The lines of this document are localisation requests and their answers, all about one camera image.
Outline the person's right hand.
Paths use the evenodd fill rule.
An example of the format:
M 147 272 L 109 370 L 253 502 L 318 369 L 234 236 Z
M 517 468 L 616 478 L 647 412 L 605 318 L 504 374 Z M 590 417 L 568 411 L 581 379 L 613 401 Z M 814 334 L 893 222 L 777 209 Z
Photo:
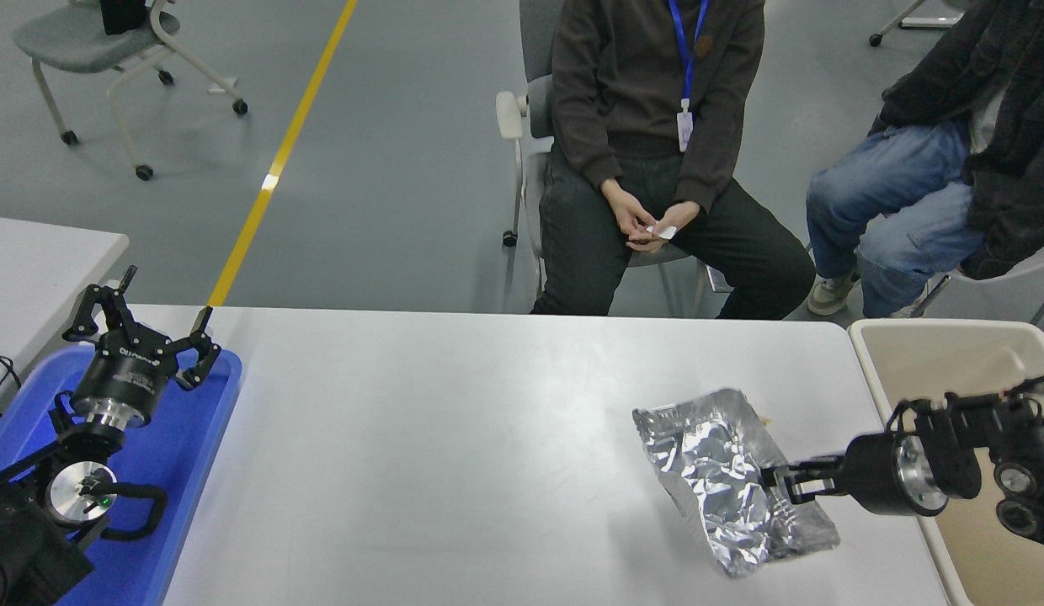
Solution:
M 619 230 L 631 244 L 652 242 L 654 235 L 649 227 L 655 226 L 657 220 L 642 207 L 639 199 L 623 189 L 615 178 L 606 179 L 599 185 L 599 191 L 613 211 Z

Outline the person's left hand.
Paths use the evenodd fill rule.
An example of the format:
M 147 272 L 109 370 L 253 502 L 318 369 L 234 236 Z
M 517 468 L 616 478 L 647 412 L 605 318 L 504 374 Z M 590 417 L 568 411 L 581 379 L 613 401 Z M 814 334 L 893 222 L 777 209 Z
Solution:
M 637 253 L 656 253 L 679 234 L 687 225 L 699 217 L 702 207 L 696 202 L 679 202 L 673 204 L 664 212 L 662 218 L 657 224 L 649 227 L 652 231 L 652 242 L 648 244 L 631 244 L 626 239 L 626 246 Z

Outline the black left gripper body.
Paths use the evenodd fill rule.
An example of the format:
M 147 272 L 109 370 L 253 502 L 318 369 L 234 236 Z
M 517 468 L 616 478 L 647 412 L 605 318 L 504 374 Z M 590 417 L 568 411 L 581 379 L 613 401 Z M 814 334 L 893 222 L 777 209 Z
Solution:
M 112 401 L 140 415 L 152 415 L 177 371 L 175 353 L 159 353 L 168 341 L 167 335 L 142 326 L 119 327 L 103 334 L 72 396 L 76 414 L 88 415 L 95 404 Z

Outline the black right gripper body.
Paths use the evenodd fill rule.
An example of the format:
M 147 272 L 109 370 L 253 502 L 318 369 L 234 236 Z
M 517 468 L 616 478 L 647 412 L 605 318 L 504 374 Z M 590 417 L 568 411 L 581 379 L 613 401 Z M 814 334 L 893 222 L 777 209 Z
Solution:
M 841 491 L 868 513 L 915 515 L 919 511 L 898 472 L 905 433 L 861 434 L 853 438 L 843 457 Z

